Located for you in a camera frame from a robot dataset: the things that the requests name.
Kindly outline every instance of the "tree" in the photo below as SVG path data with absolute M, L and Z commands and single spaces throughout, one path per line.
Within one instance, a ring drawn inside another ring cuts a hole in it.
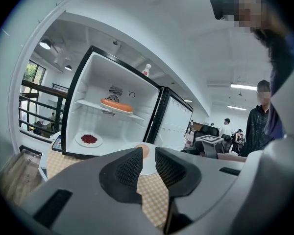
M 23 79 L 26 81 L 32 82 L 34 80 L 34 74 L 35 74 L 36 69 L 37 69 L 36 64 L 28 63 Z

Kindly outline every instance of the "gray robot arm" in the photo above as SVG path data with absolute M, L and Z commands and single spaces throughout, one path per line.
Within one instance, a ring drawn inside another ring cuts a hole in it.
M 169 190 L 162 232 L 136 193 L 142 159 L 133 148 L 76 163 L 36 189 L 23 209 L 62 235 L 246 235 L 263 229 L 294 192 L 294 139 L 275 141 L 246 163 L 158 147 L 156 168 Z

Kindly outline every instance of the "wooden floor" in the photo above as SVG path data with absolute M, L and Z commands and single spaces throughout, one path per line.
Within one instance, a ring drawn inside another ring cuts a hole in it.
M 40 156 L 27 150 L 13 157 L 0 173 L 0 191 L 7 200 L 20 205 L 43 179 L 39 174 Z

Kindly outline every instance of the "refrigerator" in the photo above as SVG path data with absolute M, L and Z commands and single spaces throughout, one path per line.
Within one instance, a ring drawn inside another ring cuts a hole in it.
M 128 104 L 124 113 L 101 99 Z M 127 142 L 148 142 L 181 150 L 193 109 L 168 87 L 158 85 L 115 56 L 91 46 L 79 64 L 65 103 L 62 154 L 90 158 L 122 150 Z M 98 135 L 97 147 L 80 145 L 82 134 Z

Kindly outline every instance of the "black jacket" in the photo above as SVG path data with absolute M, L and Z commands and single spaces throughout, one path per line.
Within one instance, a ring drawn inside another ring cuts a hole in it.
M 274 140 L 264 132 L 268 120 L 269 111 L 265 113 L 262 106 L 256 106 L 249 113 L 246 128 L 246 143 L 239 152 L 239 156 L 247 157 L 249 153 L 262 150 Z

